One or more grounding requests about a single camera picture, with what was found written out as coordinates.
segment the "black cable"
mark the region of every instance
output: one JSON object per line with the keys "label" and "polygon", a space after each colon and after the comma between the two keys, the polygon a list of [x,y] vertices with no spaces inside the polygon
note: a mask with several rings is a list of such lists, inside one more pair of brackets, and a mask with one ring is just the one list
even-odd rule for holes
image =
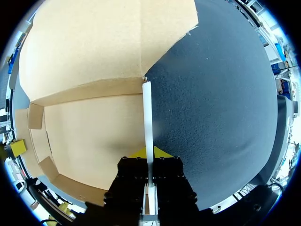
{"label": "black cable", "polygon": [[56,220],[52,220],[52,219],[46,219],[46,220],[42,220],[40,221],[40,224],[44,224],[45,222],[57,222]]}
{"label": "black cable", "polygon": [[282,192],[282,193],[284,192],[284,188],[283,188],[282,185],[279,184],[279,183],[272,183],[272,184],[270,184],[268,187],[272,187],[273,185],[277,185],[277,186],[281,189],[281,192]]}
{"label": "black cable", "polygon": [[12,112],[13,112],[13,93],[14,91],[11,90],[10,91],[10,100],[9,100],[9,113],[11,114],[10,116],[10,127],[12,129],[12,134],[13,134],[13,139],[15,140],[16,139],[16,135],[15,135],[15,131],[14,131],[14,123],[13,123],[13,115],[12,115]]}
{"label": "black cable", "polygon": [[272,67],[272,69],[276,69],[276,70],[285,70],[285,69],[289,69],[289,68],[292,68],[292,67],[298,67],[298,65],[295,65],[295,66],[290,66],[290,67],[285,67],[285,68],[275,68],[275,67]]}

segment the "white vertical bar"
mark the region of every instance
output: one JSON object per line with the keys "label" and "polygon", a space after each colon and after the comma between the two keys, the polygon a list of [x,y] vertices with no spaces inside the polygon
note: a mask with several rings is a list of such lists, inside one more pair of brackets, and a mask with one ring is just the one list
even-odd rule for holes
{"label": "white vertical bar", "polygon": [[152,165],[154,162],[153,137],[152,137],[152,109],[151,109],[151,82],[142,85],[143,90],[143,112],[144,112],[144,134],[146,146],[146,161],[149,170],[149,208],[150,215],[156,214],[155,187],[152,181]]}

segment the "cardboard box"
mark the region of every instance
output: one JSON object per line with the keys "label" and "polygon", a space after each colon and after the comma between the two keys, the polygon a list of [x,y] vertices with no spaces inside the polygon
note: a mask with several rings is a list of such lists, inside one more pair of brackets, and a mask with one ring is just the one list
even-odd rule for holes
{"label": "cardboard box", "polygon": [[197,24],[194,0],[45,1],[19,65],[30,173],[103,205],[120,158],[145,146],[145,74]]}

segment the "cardboard flap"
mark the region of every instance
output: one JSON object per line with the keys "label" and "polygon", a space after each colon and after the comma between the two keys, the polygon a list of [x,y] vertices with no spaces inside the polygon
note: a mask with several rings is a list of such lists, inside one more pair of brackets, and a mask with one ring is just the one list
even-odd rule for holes
{"label": "cardboard flap", "polygon": [[140,78],[107,79],[79,87],[65,90],[33,101],[42,106],[51,106],[60,103],[90,99],[96,97],[108,97],[126,94],[141,94],[144,80]]}
{"label": "cardboard flap", "polygon": [[32,144],[38,161],[41,162],[48,156],[52,159],[52,153],[43,117],[41,129],[30,129]]}
{"label": "cardboard flap", "polygon": [[48,177],[49,181],[52,183],[56,177],[59,175],[57,168],[50,157],[47,157],[39,163],[44,174]]}
{"label": "cardboard flap", "polygon": [[30,103],[28,109],[28,128],[41,129],[43,121],[44,107]]}
{"label": "cardboard flap", "polygon": [[82,184],[61,174],[52,184],[78,200],[104,205],[103,198],[106,190]]}
{"label": "cardboard flap", "polygon": [[23,139],[25,142],[26,152],[22,154],[22,157],[25,159],[25,164],[28,171],[34,178],[36,178],[43,175],[43,171],[39,166],[39,162],[32,145],[32,138],[29,129],[27,128],[27,114],[27,109],[20,109],[15,111],[17,139]]}

